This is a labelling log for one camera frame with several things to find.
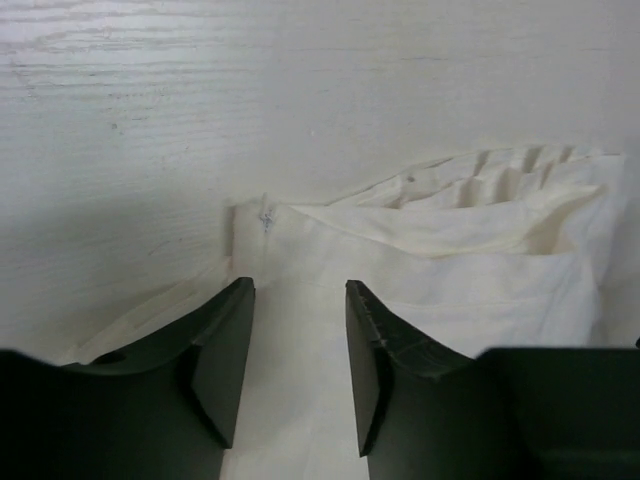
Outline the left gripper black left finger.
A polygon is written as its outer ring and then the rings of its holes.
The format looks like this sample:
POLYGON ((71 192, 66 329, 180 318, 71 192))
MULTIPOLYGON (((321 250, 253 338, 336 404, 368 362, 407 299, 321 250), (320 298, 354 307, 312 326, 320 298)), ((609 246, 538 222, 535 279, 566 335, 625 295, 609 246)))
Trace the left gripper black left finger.
POLYGON ((255 287, 235 280, 186 316, 93 362, 1 354, 5 479, 216 479, 232 446, 255 287))

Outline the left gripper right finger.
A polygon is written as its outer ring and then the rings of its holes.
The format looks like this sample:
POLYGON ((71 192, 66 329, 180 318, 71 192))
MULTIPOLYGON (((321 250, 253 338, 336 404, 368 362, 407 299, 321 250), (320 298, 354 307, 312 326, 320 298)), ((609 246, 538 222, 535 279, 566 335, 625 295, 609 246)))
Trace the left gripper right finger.
POLYGON ((373 479, 635 479, 639 352, 466 357, 346 285, 359 453, 373 479))

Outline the white pleated skirt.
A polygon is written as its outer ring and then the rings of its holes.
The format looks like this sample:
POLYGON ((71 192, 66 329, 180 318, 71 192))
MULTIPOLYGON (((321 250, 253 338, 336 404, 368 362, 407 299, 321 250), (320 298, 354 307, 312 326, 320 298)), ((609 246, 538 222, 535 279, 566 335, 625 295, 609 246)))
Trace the white pleated skirt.
POLYGON ((345 284, 466 355, 582 346, 626 204, 626 158, 590 147, 492 150, 418 165, 326 205, 239 205, 230 259, 78 345, 88 361, 204 299, 256 285, 226 479, 363 479, 348 371, 345 284))

